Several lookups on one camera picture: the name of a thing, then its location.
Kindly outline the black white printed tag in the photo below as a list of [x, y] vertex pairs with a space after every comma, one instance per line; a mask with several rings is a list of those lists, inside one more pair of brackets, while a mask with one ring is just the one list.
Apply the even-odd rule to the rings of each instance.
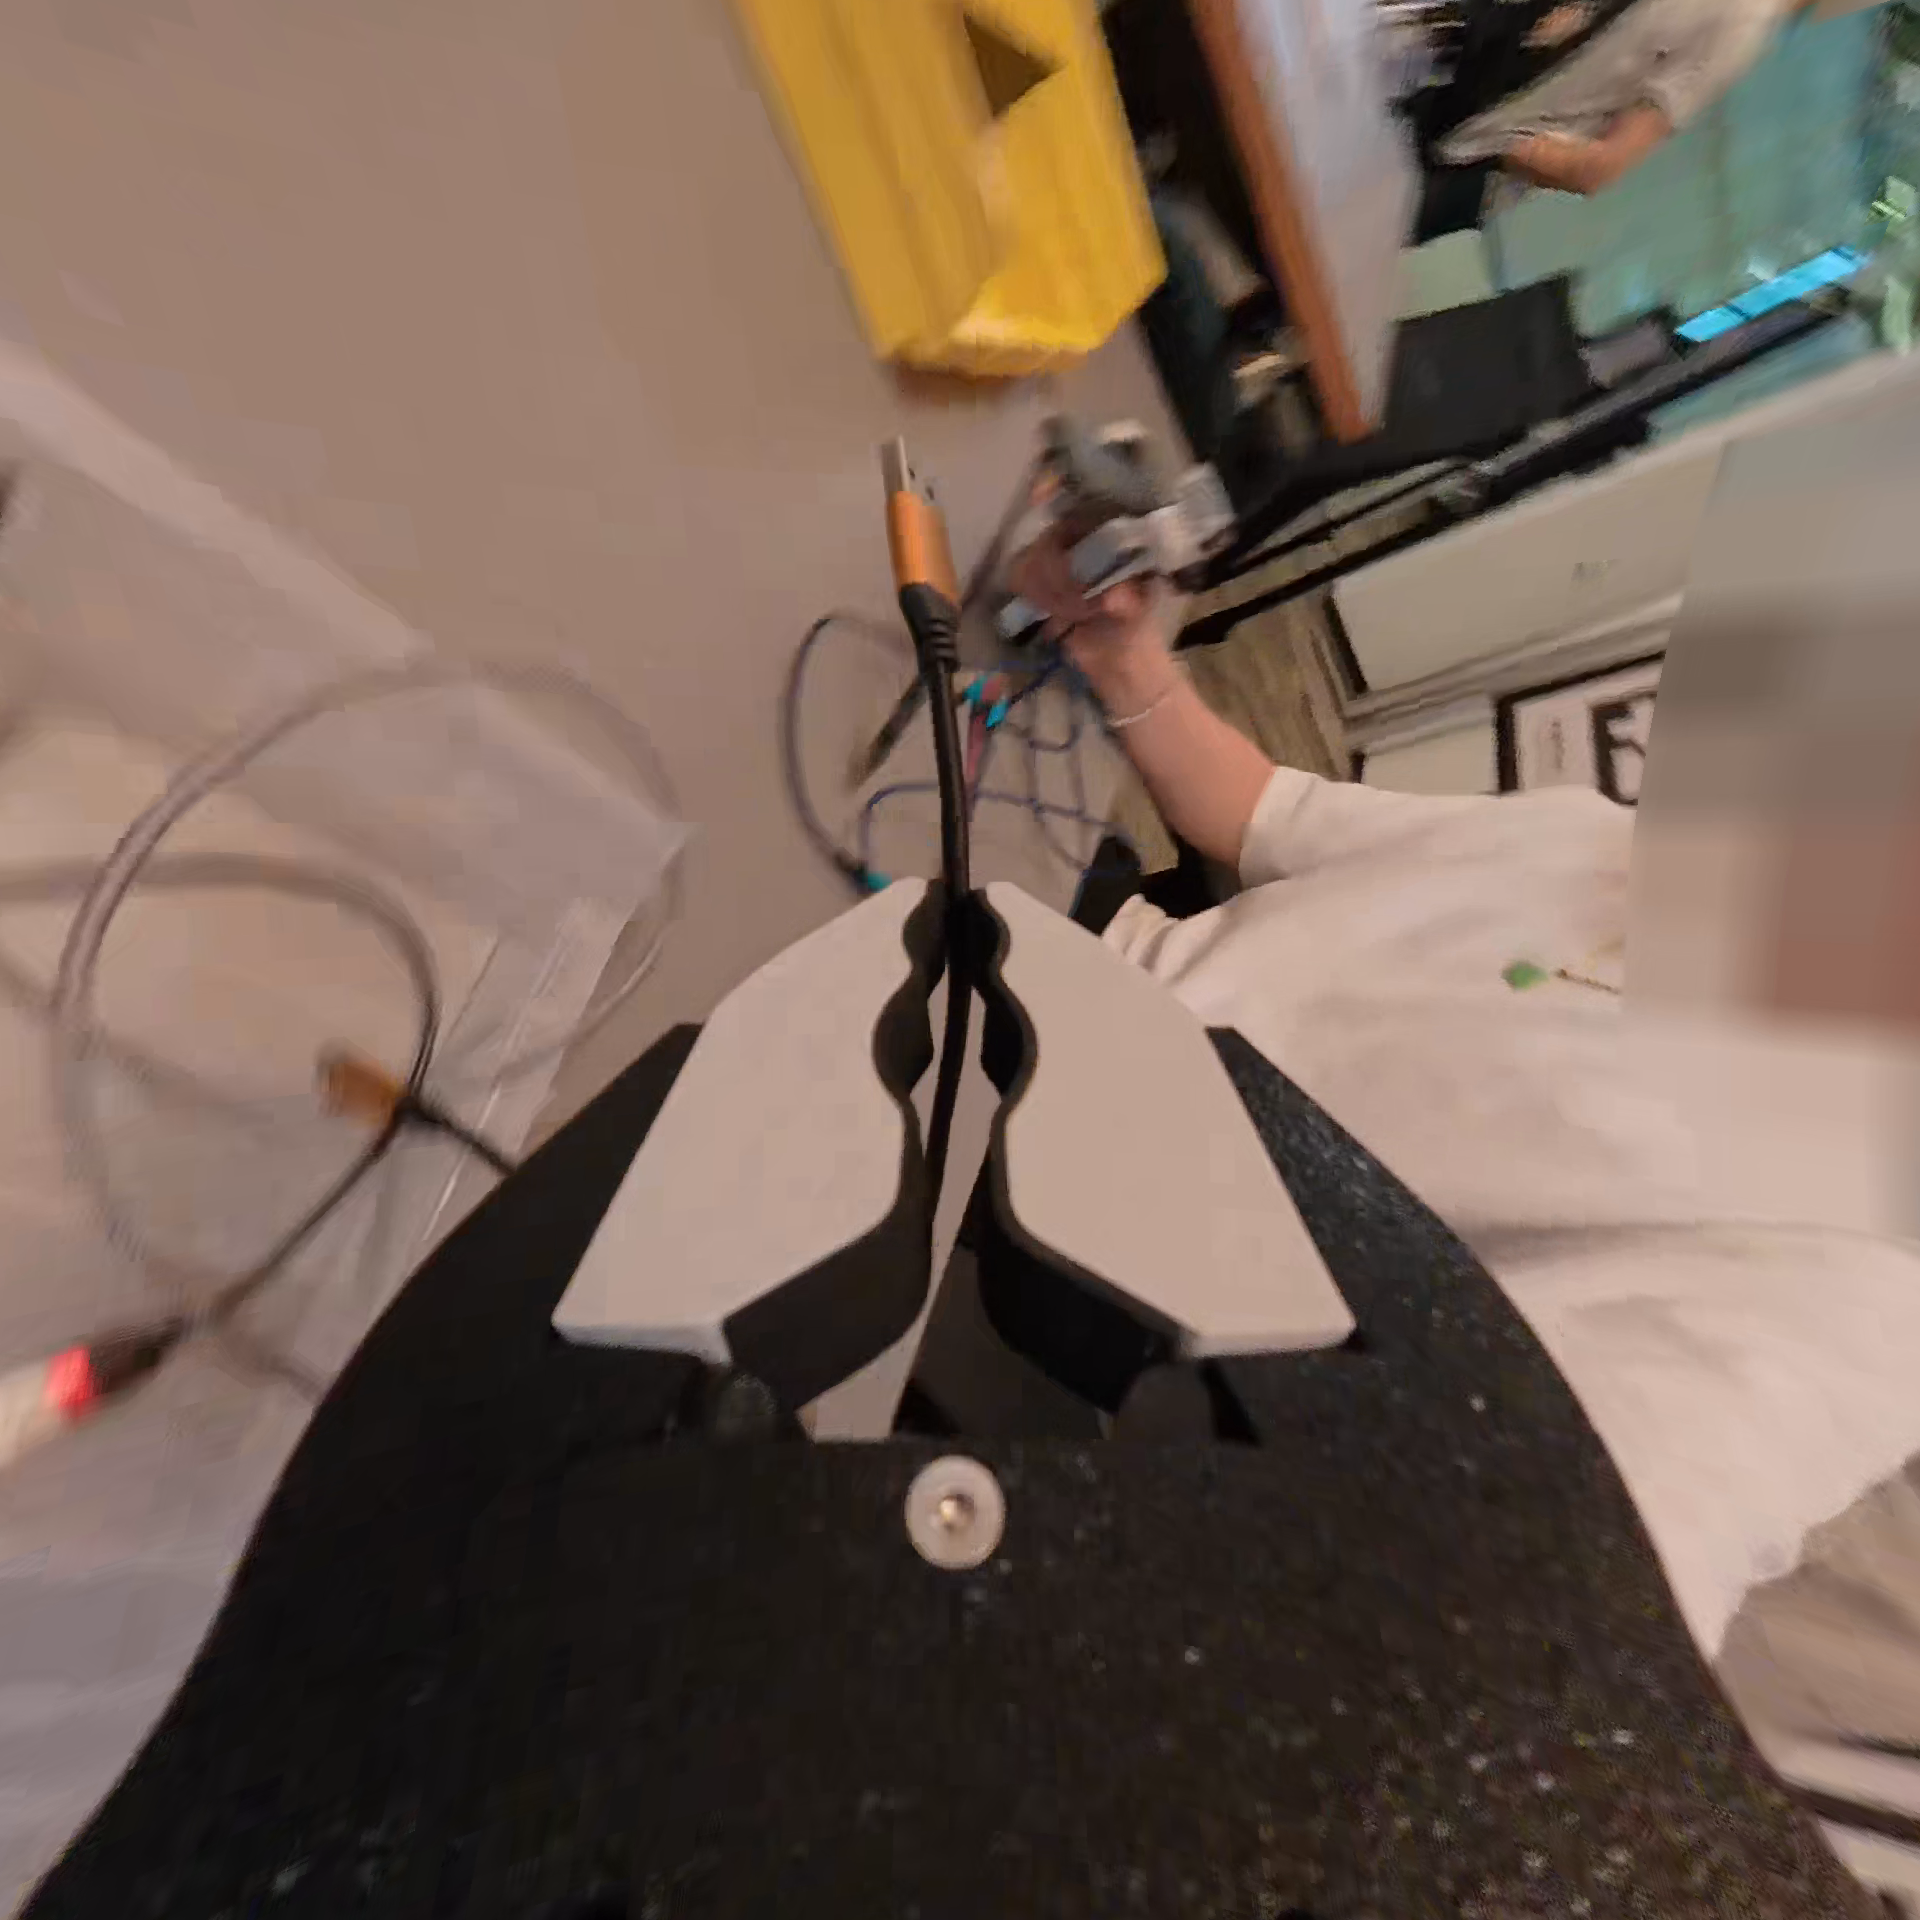
[[1564, 676], [1495, 703], [1497, 790], [1593, 789], [1635, 808], [1667, 656]]

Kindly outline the clear plastic bin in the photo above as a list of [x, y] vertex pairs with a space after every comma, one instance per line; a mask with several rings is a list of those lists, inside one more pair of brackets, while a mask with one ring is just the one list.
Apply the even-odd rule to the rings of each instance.
[[667, 942], [676, 810], [607, 694], [5, 340], [5, 1366], [236, 1320], [400, 1141], [515, 1167]]

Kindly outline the person's right hand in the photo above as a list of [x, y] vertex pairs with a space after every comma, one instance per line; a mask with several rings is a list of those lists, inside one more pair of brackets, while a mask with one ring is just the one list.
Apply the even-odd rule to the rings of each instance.
[[1044, 615], [1047, 637], [1085, 678], [1103, 715], [1134, 723], [1159, 707], [1174, 684], [1174, 633], [1179, 602], [1155, 576], [1085, 586], [1057, 535], [1029, 546], [1014, 565], [1014, 586]]

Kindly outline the person's right forearm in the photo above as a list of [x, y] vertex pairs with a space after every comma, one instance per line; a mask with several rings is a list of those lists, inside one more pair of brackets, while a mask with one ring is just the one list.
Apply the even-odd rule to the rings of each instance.
[[1277, 765], [1174, 664], [1166, 700], [1134, 723], [1111, 722], [1111, 731], [1164, 826], [1206, 861], [1239, 871]]

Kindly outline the black bin divider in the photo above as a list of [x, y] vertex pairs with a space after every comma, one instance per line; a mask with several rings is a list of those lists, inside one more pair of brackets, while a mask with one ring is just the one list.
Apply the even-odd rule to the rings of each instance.
[[983, 95], [994, 121], [1002, 121], [1022, 100], [1062, 72], [1065, 59], [1026, 25], [996, 14], [988, 5], [961, 3], [964, 37], [973, 55]]

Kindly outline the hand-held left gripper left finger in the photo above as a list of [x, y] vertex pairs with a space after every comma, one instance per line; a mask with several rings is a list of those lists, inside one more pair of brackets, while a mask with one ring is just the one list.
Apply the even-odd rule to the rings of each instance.
[[799, 1412], [932, 1285], [915, 1090], [944, 898], [895, 881], [734, 988], [697, 1034], [554, 1309], [573, 1344], [690, 1357]]

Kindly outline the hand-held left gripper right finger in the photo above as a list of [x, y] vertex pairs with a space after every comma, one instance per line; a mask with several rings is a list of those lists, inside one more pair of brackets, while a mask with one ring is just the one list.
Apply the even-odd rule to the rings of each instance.
[[1102, 1412], [1166, 1366], [1342, 1347], [1353, 1312], [1202, 1018], [1014, 884], [976, 894], [976, 950], [996, 1335]]

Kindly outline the yellow plastic bin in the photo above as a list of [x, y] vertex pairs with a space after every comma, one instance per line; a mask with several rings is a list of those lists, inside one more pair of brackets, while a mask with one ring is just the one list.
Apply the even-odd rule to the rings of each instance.
[[1103, 347], [1164, 283], [1090, 3], [977, 3], [1062, 72], [988, 117], [961, 3], [733, 14], [880, 360], [1020, 378]]

